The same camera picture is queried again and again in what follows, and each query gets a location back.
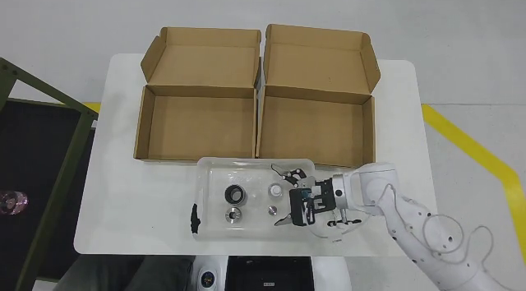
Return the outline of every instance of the black rubber ring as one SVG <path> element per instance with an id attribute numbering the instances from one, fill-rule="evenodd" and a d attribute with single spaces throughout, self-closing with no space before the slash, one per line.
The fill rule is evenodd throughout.
<path id="1" fill-rule="evenodd" d="M 234 194 L 235 192 L 241 192 L 241 196 L 238 200 L 234 200 L 232 198 L 232 194 Z M 245 190 L 239 185 L 230 185 L 227 187 L 226 191 L 224 191 L 224 199 L 233 206 L 242 203 L 245 200 L 245 196 Z"/>

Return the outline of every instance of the cardboard box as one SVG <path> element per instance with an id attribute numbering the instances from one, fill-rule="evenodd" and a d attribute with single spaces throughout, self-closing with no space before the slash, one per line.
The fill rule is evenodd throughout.
<path id="1" fill-rule="evenodd" d="M 269 25 L 256 156 L 356 167 L 375 161 L 380 69 L 362 32 Z"/>
<path id="2" fill-rule="evenodd" d="M 165 27 L 141 62 L 134 158 L 255 157 L 261 32 Z"/>

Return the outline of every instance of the yellow floor stripe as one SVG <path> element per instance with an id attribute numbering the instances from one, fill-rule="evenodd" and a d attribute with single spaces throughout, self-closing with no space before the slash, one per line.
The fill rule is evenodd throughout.
<path id="1" fill-rule="evenodd" d="M 95 112 L 100 113 L 100 103 L 83 103 L 90 109 L 93 109 Z"/>
<path id="2" fill-rule="evenodd" d="M 526 264 L 526 199 L 520 185 L 519 175 L 431 106 L 423 104 L 422 112 L 425 122 L 502 182 L 523 260 Z"/>

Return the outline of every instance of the cardboard box lid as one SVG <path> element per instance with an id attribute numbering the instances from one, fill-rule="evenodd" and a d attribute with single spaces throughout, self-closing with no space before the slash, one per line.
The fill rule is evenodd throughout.
<path id="1" fill-rule="evenodd" d="M 268 25 L 267 85 L 369 95 L 380 68 L 366 33 Z"/>
<path id="2" fill-rule="evenodd" d="M 259 30 L 164 27 L 141 68 L 149 85 L 253 88 L 260 42 Z"/>

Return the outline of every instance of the white table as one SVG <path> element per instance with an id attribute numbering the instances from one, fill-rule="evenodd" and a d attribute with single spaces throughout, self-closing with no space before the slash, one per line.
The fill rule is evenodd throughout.
<path id="1" fill-rule="evenodd" d="M 136 123 L 145 78 L 142 54 L 113 56 L 108 70 L 75 249 L 90 254 L 403 256 L 373 217 L 342 242 L 203 242 L 190 231 L 195 164 L 133 159 Z M 396 164 L 401 192 L 436 212 L 414 66 L 379 61 L 376 97 L 376 160 Z"/>

